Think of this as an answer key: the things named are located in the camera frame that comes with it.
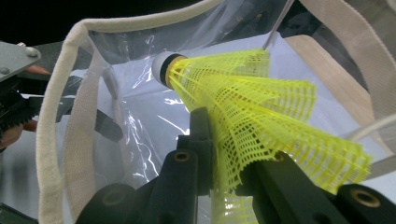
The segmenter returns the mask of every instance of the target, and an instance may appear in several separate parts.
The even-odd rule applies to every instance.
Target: metal bolt
[[[0,67],[0,73],[6,75],[9,73],[9,69],[6,67]]]
[[[32,48],[32,47],[27,47],[26,48],[26,55],[28,56],[28,57],[37,57],[37,55],[38,55],[38,50],[37,49],[34,49],[34,48]]]

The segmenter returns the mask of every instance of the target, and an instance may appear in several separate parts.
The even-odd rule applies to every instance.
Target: metal bracket
[[[0,42],[0,82],[13,77],[41,59],[37,49]]]

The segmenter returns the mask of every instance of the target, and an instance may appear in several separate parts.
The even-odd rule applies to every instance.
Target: black machine part
[[[197,197],[213,189],[215,149],[208,121],[206,108],[192,111],[191,135],[178,138],[159,176],[139,189],[115,183],[98,190],[77,224],[195,224]],[[376,190],[347,184],[330,194],[315,186],[284,152],[274,160],[251,163],[241,178],[236,194],[253,197],[260,224],[396,223],[396,205]]]
[[[81,77],[71,76],[66,83],[56,116],[60,122],[63,115],[70,115],[73,108]],[[43,96],[23,98],[24,94],[43,95],[47,88],[50,76],[21,73],[0,82],[0,139],[8,128],[23,124],[37,116],[44,100]],[[97,110],[95,130],[103,137],[118,142],[123,137],[121,127],[114,120]]]
[[[38,221],[15,208],[0,203],[0,224],[38,224]]]

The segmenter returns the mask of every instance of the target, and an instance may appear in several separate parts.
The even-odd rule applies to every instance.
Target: finger
[[[50,72],[43,68],[40,65],[34,64],[28,68],[25,69],[26,72],[30,72],[30,73],[37,73],[37,74],[43,74],[43,75],[50,75]]]
[[[12,127],[3,132],[3,138],[0,140],[0,148],[8,147],[20,139],[23,126]]]
[[[35,130],[37,129],[37,121],[35,121],[33,119],[29,120],[29,122],[23,124],[23,129],[25,131],[34,132],[35,133]]]

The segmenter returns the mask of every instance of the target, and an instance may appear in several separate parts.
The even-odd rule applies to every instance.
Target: clear plastic bag
[[[71,31],[40,114],[40,221],[50,223],[62,214],[62,209],[50,205],[62,201],[54,197],[63,194],[62,181],[71,217],[76,220],[97,190],[112,183],[138,189],[158,176],[165,156],[176,149],[178,136],[190,133],[189,111],[174,91],[151,74],[151,64],[158,53],[170,50],[194,57],[260,48],[269,38],[283,5],[272,1],[255,5],[246,0],[204,1],[197,7],[200,9],[196,11],[187,8],[130,21],[87,20]],[[175,16],[183,12],[189,16]],[[239,32],[254,25],[259,14],[269,19],[262,33]],[[361,113],[366,108],[354,105],[355,102],[340,102],[289,42],[277,34],[268,49],[270,77],[307,79],[317,85],[318,101],[309,124],[337,136],[347,136],[362,126],[345,105],[353,104]],[[65,118],[67,127],[58,124],[55,132],[51,107],[56,104],[52,99],[61,97],[58,89],[64,89],[71,76],[82,77],[82,81],[72,114]],[[120,140],[103,135],[107,126],[95,129],[98,110],[122,129]],[[52,141],[45,146],[48,139]],[[388,156],[373,138],[361,143],[375,161]],[[59,155],[54,148],[62,148]],[[61,172],[50,164],[58,158],[63,160]],[[48,209],[55,211],[49,215]],[[199,223],[209,223],[212,218],[208,197],[200,198],[198,218]]]

